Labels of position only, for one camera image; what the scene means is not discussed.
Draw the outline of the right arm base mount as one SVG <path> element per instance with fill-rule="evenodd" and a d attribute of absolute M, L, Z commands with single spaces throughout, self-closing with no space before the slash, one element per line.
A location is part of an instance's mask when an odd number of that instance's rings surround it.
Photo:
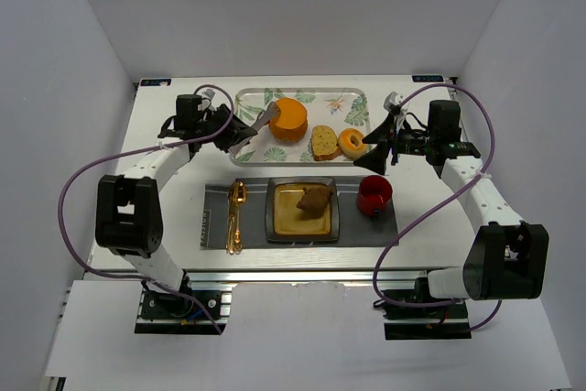
<path fill-rule="evenodd" d="M 385 339 L 387 341 L 431 341 L 471 339 L 472 332 L 465 304 L 440 307 L 440 299 L 429 294 L 428 281 L 418 277 L 412 288 L 391 288 L 383 293 L 398 302 L 433 303 L 428 308 L 398 307 L 376 300 L 375 310 L 381 310 L 384 317 Z"/>

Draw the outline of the silver metal tongs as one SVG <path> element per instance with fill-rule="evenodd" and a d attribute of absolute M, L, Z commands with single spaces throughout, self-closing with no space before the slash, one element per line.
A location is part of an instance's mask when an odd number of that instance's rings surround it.
<path fill-rule="evenodd" d="M 250 141 L 258 135 L 258 132 L 265 126 L 268 125 L 270 120 L 280 116 L 281 111 L 275 102 L 271 102 L 268 107 L 261 111 L 257 116 L 256 120 L 252 125 L 248 126 L 245 131 L 245 137 L 234 146 L 228 149 L 231 157 L 236 157 L 237 154 L 250 143 Z"/>

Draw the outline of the aluminium table rail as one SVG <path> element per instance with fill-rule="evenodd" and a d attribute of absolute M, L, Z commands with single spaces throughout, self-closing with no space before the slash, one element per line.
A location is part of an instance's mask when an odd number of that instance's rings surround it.
<path fill-rule="evenodd" d="M 193 282 L 366 282 L 372 283 L 372 270 L 241 270 L 189 271 Z"/>

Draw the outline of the leaf pattern serving tray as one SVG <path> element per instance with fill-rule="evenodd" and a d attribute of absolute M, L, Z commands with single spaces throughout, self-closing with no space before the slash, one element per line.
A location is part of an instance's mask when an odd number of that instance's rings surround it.
<path fill-rule="evenodd" d="M 232 158 L 235 164 L 308 166 L 315 162 L 310 147 L 314 126 L 326 125 L 336 134 L 349 128 L 364 135 L 371 130 L 366 94 L 352 87 L 246 88 L 235 95 L 236 116 L 251 125 L 262 110 L 281 98 L 290 98 L 305 106 L 309 120 L 307 133 L 297 143 L 291 143 L 275 139 L 265 126 Z"/>

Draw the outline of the square brown ceramic plate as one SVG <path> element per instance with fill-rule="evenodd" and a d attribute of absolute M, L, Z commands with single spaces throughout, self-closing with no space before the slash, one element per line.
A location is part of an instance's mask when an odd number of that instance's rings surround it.
<path fill-rule="evenodd" d="M 319 218 L 304 218 L 296 208 L 303 188 L 329 186 L 331 202 Z M 272 178 L 266 192 L 266 239 L 269 243 L 336 243 L 340 214 L 335 180 L 328 177 Z"/>

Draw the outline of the orange glazed donut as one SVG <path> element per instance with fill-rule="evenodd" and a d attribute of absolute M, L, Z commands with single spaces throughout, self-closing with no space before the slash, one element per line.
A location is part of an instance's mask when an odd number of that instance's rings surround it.
<path fill-rule="evenodd" d="M 363 156 L 368 150 L 363 139 L 364 135 L 359 130 L 355 128 L 347 128 L 340 132 L 338 136 L 338 145 L 346 157 L 357 159 Z"/>

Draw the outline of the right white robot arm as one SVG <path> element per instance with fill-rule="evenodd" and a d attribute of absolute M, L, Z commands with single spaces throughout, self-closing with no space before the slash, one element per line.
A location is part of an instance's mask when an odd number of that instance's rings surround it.
<path fill-rule="evenodd" d="M 456 195 L 475 234 L 462 266 L 428 272 L 430 300 L 538 298 L 548 232 L 511 208 L 486 173 L 478 149 L 462 140 L 459 104 L 432 101 L 422 129 L 412 128 L 406 112 L 391 98 L 384 108 L 388 112 L 384 122 L 364 139 L 374 149 L 356 159 L 355 165 L 383 173 L 402 154 L 424 157 Z"/>

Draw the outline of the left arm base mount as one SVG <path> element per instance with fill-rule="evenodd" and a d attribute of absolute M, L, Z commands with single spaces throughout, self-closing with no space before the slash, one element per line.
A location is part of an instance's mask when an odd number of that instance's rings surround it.
<path fill-rule="evenodd" d="M 190 280 L 183 283 L 181 292 L 199 301 L 194 304 L 152 284 L 142 283 L 135 334 L 218 336 L 215 325 L 221 331 L 225 329 L 234 287 L 234 283 L 190 274 Z"/>

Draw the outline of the red enamel mug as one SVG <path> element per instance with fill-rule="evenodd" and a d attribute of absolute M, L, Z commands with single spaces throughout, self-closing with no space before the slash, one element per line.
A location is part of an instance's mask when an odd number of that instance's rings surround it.
<path fill-rule="evenodd" d="M 378 219 L 393 196 L 393 187 L 382 176 L 367 176 L 359 184 L 356 197 L 358 210 L 371 219 Z"/>

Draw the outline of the grey striped placemat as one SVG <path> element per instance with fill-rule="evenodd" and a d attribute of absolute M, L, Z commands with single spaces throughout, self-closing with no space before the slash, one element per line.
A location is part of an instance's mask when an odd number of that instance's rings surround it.
<path fill-rule="evenodd" d="M 394 206 L 388 203 L 376 219 L 361 213 L 356 205 L 361 176 L 246 178 L 247 199 L 241 212 L 241 238 L 244 249 L 286 247 L 384 247 L 397 236 Z M 277 234 L 271 225 L 275 211 L 277 186 L 302 183 L 327 183 L 334 190 L 333 226 L 329 233 Z"/>

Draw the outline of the round orange cake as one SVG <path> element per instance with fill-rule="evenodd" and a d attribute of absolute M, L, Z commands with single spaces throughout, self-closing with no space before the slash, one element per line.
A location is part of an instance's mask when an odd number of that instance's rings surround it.
<path fill-rule="evenodd" d="M 306 134 L 309 122 L 306 107 L 291 98 L 276 101 L 280 114 L 273 117 L 268 124 L 273 138 L 279 141 L 296 143 Z"/>

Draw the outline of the speckled bread slice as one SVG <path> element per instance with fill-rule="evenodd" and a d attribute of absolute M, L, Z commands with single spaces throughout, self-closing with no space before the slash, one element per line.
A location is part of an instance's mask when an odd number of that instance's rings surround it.
<path fill-rule="evenodd" d="M 315 161 L 333 160 L 342 154 L 336 133 L 326 125 L 313 127 L 310 148 Z"/>

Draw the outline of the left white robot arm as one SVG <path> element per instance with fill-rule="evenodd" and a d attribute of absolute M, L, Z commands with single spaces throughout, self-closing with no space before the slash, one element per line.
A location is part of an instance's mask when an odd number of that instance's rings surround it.
<path fill-rule="evenodd" d="M 160 128 L 158 139 L 183 142 L 146 155 L 121 175 L 105 175 L 98 183 L 95 240 L 130 263 L 140 276 L 179 291 L 185 272 L 162 244 L 164 224 L 159 193 L 189 164 L 204 144 L 235 155 L 266 124 L 265 113 L 248 125 L 204 94 L 182 94 L 176 111 Z"/>

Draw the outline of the gold spoon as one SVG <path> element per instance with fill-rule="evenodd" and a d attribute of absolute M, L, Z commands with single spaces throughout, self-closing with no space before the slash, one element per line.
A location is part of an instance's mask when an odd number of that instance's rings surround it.
<path fill-rule="evenodd" d="M 241 210 L 247 200 L 247 188 L 242 181 L 235 182 L 233 194 L 233 204 L 235 206 L 235 232 L 233 238 L 233 249 L 236 254 L 242 252 L 242 233 L 241 233 Z"/>

